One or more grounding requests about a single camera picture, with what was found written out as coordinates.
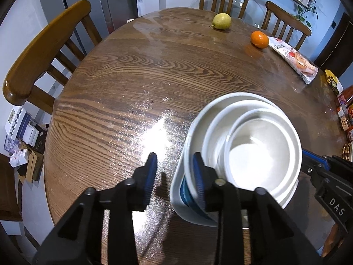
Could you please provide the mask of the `person right hand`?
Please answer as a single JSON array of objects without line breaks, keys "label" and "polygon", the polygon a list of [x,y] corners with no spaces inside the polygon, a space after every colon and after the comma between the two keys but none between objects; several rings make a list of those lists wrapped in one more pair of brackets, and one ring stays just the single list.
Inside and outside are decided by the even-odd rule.
[{"label": "person right hand", "polygon": [[342,233],[342,230],[335,223],[331,228],[331,231],[324,242],[323,251],[321,253],[321,257],[327,256],[334,247],[340,246],[344,240],[345,235]]}]

